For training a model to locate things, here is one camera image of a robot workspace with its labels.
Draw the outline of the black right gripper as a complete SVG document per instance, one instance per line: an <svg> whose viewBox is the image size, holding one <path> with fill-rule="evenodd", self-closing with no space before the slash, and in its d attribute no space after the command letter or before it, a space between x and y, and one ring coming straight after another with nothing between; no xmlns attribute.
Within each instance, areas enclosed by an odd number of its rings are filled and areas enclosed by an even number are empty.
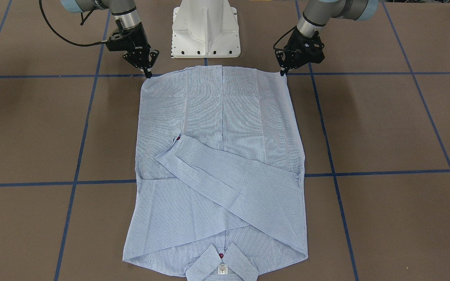
<svg viewBox="0 0 450 281"><path fill-rule="evenodd" d="M145 78L152 78L154 67L160 51L151 47L142 23L120 32L125 51L123 57L134 67L141 69Z"/></svg>

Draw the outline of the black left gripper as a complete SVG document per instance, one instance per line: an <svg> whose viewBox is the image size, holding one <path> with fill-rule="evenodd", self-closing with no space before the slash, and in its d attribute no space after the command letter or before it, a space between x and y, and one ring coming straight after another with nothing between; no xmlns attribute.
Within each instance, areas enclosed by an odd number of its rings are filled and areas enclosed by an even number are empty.
<svg viewBox="0 0 450 281"><path fill-rule="evenodd" d="M288 34L290 37L286 46L277 48L277 44ZM293 27L275 42L275 57L280 66L280 75L284 76L289 70L309 63L320 64L325 59L324 47L318 30L315 30L312 37L306 37L297 27Z"/></svg>

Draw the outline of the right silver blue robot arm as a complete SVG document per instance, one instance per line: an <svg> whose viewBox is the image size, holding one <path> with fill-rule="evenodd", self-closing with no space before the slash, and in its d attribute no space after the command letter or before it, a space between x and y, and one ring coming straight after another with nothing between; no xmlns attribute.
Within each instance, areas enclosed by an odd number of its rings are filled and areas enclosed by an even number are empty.
<svg viewBox="0 0 450 281"><path fill-rule="evenodd" d="M116 23L116 30L106 40L90 44L69 41L69 44L81 47L103 44L111 52L123 52L123 58L131 66L140 69L146 78L152 77L159 50L150 46L134 0L62 0L61 4L68 12L81 14L82 24L96 10L109 10Z"/></svg>

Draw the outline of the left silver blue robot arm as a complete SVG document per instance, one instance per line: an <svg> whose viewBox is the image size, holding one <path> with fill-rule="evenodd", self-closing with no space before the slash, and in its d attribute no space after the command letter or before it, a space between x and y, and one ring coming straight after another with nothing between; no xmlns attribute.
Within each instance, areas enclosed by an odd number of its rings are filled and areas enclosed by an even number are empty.
<svg viewBox="0 0 450 281"><path fill-rule="evenodd" d="M331 18L367 21L375 14L378 3L378 0L310 0L298 23L273 44L280 75L309 63L320 64L325 59L320 32Z"/></svg>

